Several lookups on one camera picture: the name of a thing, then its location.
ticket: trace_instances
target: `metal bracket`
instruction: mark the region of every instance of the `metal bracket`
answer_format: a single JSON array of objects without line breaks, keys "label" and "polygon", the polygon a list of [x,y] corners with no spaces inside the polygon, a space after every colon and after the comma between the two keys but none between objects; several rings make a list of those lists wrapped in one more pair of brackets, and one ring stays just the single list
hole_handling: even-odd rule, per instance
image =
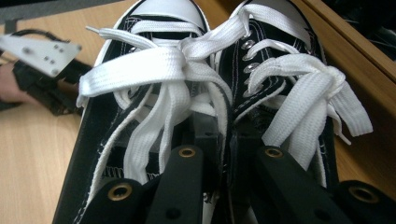
[{"label": "metal bracket", "polygon": [[81,46],[60,41],[0,35],[0,49],[49,77],[56,77],[78,55]]}]

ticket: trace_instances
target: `wooden surface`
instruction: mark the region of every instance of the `wooden surface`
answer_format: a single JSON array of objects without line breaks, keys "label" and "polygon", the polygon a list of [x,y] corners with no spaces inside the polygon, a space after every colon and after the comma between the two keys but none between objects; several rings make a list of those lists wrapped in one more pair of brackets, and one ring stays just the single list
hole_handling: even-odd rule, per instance
[{"label": "wooden surface", "polygon": [[[84,63],[93,64],[104,40],[96,34],[86,31],[85,26],[112,27],[118,17],[133,2],[122,1],[45,18],[20,21],[18,29],[44,29],[61,38],[79,43],[83,50],[78,55],[78,59]],[[225,21],[231,13],[231,8],[237,4],[237,1],[228,4],[228,1],[225,0],[199,0],[196,2],[205,12],[212,28]],[[311,11],[308,14],[317,19],[316,13]],[[326,33],[326,29],[328,27],[324,26],[320,32]],[[332,35],[333,37],[325,36],[325,45],[330,46],[334,41],[339,41],[338,38],[342,38],[335,34]],[[330,55],[336,58],[336,51],[344,50],[337,46],[327,49],[334,49],[335,52],[331,51]],[[353,46],[348,50],[353,51],[353,49],[356,50]],[[345,59],[336,60],[336,63],[342,63],[340,61],[343,60]],[[360,68],[360,66],[361,64],[353,63],[350,69],[359,71],[366,69],[366,67]],[[375,66],[369,67],[373,69],[370,70],[373,73],[379,70]],[[365,93],[367,89],[371,90],[368,95],[371,97],[370,99],[374,98],[372,101],[375,105],[380,105],[379,99],[383,99],[385,102],[393,100],[390,95],[392,90],[385,89],[390,91],[387,93],[382,89],[392,88],[391,86],[385,85],[382,88],[377,86],[381,87],[383,83],[387,83],[381,80],[374,77],[356,81],[357,86],[364,87],[361,92]],[[375,91],[380,91],[380,96],[372,93]],[[393,107],[385,108],[385,112],[377,111],[373,114],[375,116],[382,116],[384,113],[388,115],[396,111],[393,109]],[[77,137],[78,125],[78,116],[53,117],[49,111],[39,106],[23,105],[0,113],[0,169],[2,170],[0,174],[0,190],[2,192],[0,194],[0,223],[51,223]],[[381,122],[375,124],[375,127],[385,129],[385,131],[388,129]],[[378,148],[366,146],[364,139],[370,139],[370,141],[379,144]],[[396,199],[394,191],[396,183],[394,172],[396,170],[395,162],[392,160],[396,157],[394,150],[391,150],[389,146],[391,141],[395,141],[394,136],[391,138],[390,135],[386,135],[378,138],[378,134],[371,134],[369,137],[354,139],[354,147],[351,149],[347,149],[337,141],[341,178],[360,179],[371,183]],[[392,157],[387,157],[386,153],[391,154]]]}]

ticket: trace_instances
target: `black plastic bracket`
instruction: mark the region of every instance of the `black plastic bracket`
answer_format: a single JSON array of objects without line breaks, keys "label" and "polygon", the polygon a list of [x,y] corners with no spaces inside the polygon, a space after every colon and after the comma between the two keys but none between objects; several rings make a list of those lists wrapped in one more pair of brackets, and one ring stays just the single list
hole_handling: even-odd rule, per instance
[{"label": "black plastic bracket", "polygon": [[204,154],[198,147],[172,150],[146,223],[202,223]]},{"label": "black plastic bracket", "polygon": [[[278,147],[257,150],[254,165],[279,213],[280,223],[352,223],[289,154]],[[255,213],[261,209],[253,207]]]}]

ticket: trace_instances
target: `wooden table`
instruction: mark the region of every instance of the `wooden table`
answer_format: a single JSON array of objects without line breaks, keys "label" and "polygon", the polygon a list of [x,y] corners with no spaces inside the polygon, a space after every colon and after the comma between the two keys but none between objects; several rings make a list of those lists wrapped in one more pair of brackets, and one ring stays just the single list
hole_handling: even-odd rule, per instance
[{"label": "wooden table", "polygon": [[[85,26],[112,27],[133,2],[122,1],[19,21],[18,29],[43,29],[79,43],[83,50],[78,59],[93,64],[104,40],[86,31]],[[236,5],[222,0],[196,2],[205,12],[211,27],[225,21],[230,14],[230,4]],[[47,109],[33,105],[22,105],[0,113],[0,223],[51,223],[79,121],[80,117],[75,115],[53,117]],[[345,148],[337,144],[341,179],[363,180],[396,198],[392,188],[395,178],[388,181],[390,173],[384,174],[383,169],[378,168],[373,172],[380,173],[381,178],[377,178],[376,173],[367,173],[371,167],[362,169],[353,160],[354,155]]]}]

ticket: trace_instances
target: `black sneaker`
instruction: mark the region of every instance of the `black sneaker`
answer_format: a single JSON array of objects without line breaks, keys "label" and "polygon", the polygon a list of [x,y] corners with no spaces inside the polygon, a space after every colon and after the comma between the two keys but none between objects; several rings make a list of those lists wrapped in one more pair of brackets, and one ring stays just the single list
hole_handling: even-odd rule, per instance
[{"label": "black sneaker", "polygon": [[198,127],[191,117],[211,126],[209,149],[218,173],[222,167],[231,91],[208,65],[215,50],[189,52],[193,43],[179,43],[208,31],[198,6],[139,1],[113,29],[89,29],[108,40],[79,84],[85,110],[54,223],[89,222],[87,207],[110,181],[157,179],[171,148],[193,144],[184,139]]},{"label": "black sneaker", "polygon": [[224,38],[237,41],[218,53],[216,64],[232,89],[238,137],[254,127],[262,143],[286,149],[332,188],[338,182],[332,133],[348,142],[341,119],[353,136],[373,130],[345,75],[326,65],[317,36],[290,1],[245,1],[227,23],[235,35]]}]

